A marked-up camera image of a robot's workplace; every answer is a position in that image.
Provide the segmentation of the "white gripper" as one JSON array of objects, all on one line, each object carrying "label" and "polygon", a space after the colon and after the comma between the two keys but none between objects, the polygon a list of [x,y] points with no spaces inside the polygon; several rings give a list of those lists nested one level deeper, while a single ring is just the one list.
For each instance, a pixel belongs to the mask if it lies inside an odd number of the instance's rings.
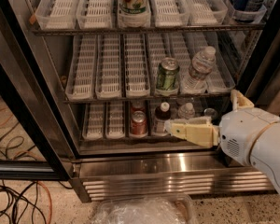
[{"label": "white gripper", "polygon": [[225,114],[218,126],[210,117],[169,119],[165,130],[174,137],[200,147],[213,147],[219,143],[223,152],[243,166],[250,164],[249,153],[260,133],[270,125],[280,123],[274,114],[255,108],[238,90],[231,91],[231,112]]}]

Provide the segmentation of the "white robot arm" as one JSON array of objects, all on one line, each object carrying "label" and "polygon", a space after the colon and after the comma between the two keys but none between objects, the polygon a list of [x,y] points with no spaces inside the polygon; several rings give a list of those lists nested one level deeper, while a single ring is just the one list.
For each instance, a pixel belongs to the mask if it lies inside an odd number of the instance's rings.
[{"label": "white robot arm", "polygon": [[280,117],[254,104],[238,90],[231,91],[232,111],[214,125],[208,116],[169,119],[165,130],[200,147],[219,146],[243,166],[264,173],[280,195]]}]

